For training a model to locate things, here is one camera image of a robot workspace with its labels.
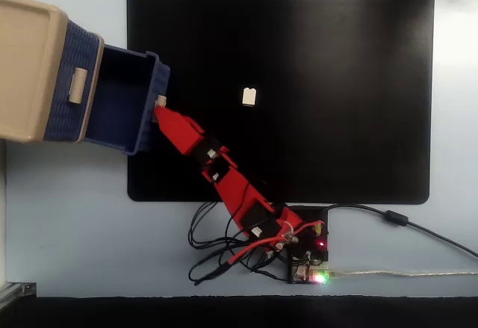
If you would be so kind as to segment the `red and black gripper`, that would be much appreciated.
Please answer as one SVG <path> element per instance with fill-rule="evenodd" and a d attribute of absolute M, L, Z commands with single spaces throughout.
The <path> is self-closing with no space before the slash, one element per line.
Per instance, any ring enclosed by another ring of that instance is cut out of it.
<path fill-rule="evenodd" d="M 218 139 L 205 136 L 202 127 L 191 118 L 159 105 L 154 113 L 163 135 L 182 155 L 191 153 L 199 168 L 206 168 L 222 154 L 229 152 Z"/>

